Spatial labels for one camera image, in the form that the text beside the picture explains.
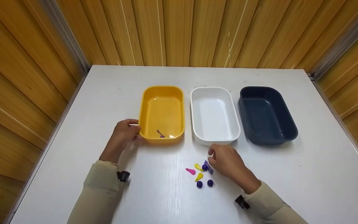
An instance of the sleeve cuff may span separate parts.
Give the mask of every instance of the sleeve cuff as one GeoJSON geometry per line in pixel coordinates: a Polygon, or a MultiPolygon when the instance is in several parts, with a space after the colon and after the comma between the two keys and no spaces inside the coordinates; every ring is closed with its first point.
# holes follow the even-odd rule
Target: sleeve cuff
{"type": "Polygon", "coordinates": [[[118,165],[108,161],[97,160],[84,181],[84,187],[93,187],[106,190],[119,190],[117,177],[118,165]]]}
{"type": "Polygon", "coordinates": [[[268,217],[284,206],[284,201],[263,181],[252,194],[243,194],[251,209],[261,217],[268,217]]]}

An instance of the plastic tray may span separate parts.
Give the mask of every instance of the plastic tray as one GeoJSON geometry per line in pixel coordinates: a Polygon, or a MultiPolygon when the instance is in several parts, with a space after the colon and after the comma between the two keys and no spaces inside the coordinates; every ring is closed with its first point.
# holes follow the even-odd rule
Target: plastic tray
{"type": "Polygon", "coordinates": [[[178,143],[185,132],[184,97],[175,86],[151,86],[143,92],[140,135],[152,144],[178,143]],[[159,130],[165,137],[161,138],[159,130]]]}
{"type": "Polygon", "coordinates": [[[200,87],[193,89],[190,98],[196,142],[205,146],[230,144],[240,136],[240,123],[229,91],[200,87]]]}
{"type": "Polygon", "coordinates": [[[240,117],[247,138],[256,145],[280,145],[294,140],[298,130],[281,94],[270,87],[240,91],[240,117]]]}

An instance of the purple plastic piece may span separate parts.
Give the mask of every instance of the purple plastic piece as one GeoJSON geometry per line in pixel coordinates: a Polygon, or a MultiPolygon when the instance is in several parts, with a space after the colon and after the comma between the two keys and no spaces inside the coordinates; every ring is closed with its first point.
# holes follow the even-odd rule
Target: purple plastic piece
{"type": "Polygon", "coordinates": [[[208,166],[208,171],[209,171],[209,173],[212,175],[212,174],[213,174],[213,169],[212,169],[212,167],[209,165],[209,163],[208,163],[207,160],[204,161],[204,165],[207,165],[207,166],[208,166]]]}
{"type": "Polygon", "coordinates": [[[208,180],[206,182],[206,184],[208,185],[208,187],[212,187],[213,186],[213,180],[208,180]]]}
{"type": "Polygon", "coordinates": [[[160,138],[165,138],[165,135],[161,134],[161,132],[159,132],[159,130],[157,130],[157,132],[159,133],[160,138]]]}
{"type": "Polygon", "coordinates": [[[208,170],[208,166],[207,166],[206,164],[203,164],[202,169],[203,169],[204,171],[207,171],[207,170],[208,170]]]}
{"type": "Polygon", "coordinates": [[[198,188],[202,188],[202,187],[203,187],[203,182],[197,181],[197,187],[198,187],[198,188]]]}

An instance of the hand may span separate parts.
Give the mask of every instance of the hand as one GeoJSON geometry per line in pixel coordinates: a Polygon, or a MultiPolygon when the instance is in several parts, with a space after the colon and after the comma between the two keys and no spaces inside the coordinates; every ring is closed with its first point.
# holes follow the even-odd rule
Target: hand
{"type": "Polygon", "coordinates": [[[208,158],[209,164],[220,174],[234,181],[246,194],[252,194],[260,187],[260,181],[230,145],[213,144],[208,150],[208,155],[212,156],[208,158]]]}
{"type": "Polygon", "coordinates": [[[118,163],[126,145],[135,139],[135,135],[138,135],[141,129],[140,126],[130,124],[138,124],[138,120],[125,119],[117,123],[99,160],[118,163]]]}

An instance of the beige sleeve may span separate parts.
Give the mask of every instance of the beige sleeve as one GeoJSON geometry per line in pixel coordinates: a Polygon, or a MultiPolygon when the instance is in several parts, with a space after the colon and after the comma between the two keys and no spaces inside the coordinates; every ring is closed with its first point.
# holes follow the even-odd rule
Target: beige sleeve
{"type": "Polygon", "coordinates": [[[98,160],[92,165],[68,224],[111,223],[120,189],[117,171],[117,164],[111,162],[98,160]]]}
{"type": "Polygon", "coordinates": [[[307,222],[289,207],[266,183],[252,194],[244,194],[263,224],[307,224],[307,222]]]}

